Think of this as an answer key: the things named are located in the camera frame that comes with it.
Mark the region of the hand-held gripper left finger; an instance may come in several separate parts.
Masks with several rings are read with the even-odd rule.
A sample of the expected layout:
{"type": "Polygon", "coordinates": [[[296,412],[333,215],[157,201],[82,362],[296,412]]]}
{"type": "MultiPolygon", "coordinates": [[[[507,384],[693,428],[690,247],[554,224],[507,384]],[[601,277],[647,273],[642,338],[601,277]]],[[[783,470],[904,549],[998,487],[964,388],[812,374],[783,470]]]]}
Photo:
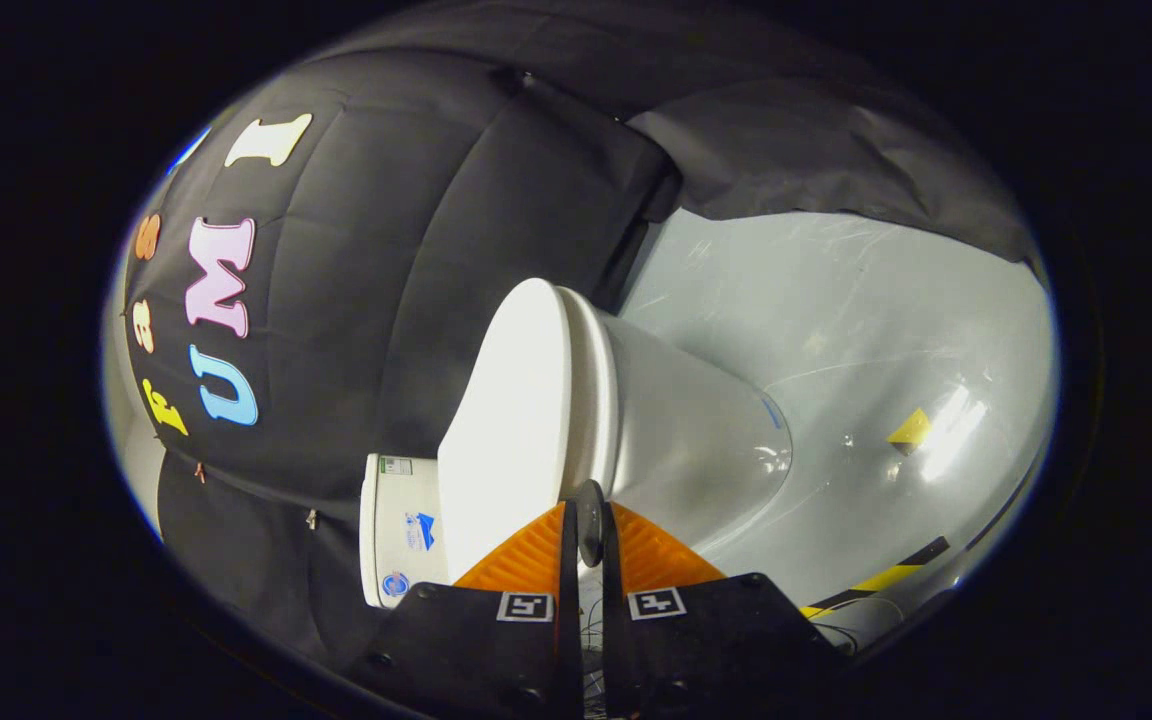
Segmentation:
{"type": "Polygon", "coordinates": [[[558,503],[457,582],[415,584],[353,662],[353,683],[430,719],[579,719],[576,516],[558,503]]]}

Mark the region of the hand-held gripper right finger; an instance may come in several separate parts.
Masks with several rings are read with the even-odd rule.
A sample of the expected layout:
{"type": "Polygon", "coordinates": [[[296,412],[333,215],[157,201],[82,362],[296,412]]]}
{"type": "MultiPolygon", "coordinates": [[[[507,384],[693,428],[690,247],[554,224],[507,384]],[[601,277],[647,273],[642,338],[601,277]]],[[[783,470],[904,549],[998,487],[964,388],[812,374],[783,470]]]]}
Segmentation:
{"type": "Polygon", "coordinates": [[[767,574],[726,574],[641,511],[605,509],[609,717],[795,719],[832,692],[844,655],[767,574]]]}

